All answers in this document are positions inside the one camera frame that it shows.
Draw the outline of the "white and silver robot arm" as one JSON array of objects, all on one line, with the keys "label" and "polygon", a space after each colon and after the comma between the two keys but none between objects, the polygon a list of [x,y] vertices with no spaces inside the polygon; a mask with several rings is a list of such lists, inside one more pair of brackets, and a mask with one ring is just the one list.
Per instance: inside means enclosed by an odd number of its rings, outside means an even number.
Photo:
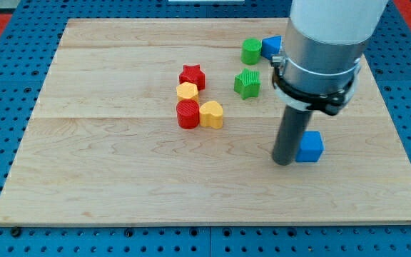
[{"label": "white and silver robot arm", "polygon": [[276,94],[299,111],[334,116],[355,93],[360,59],[387,0],[294,0],[271,64]]}]

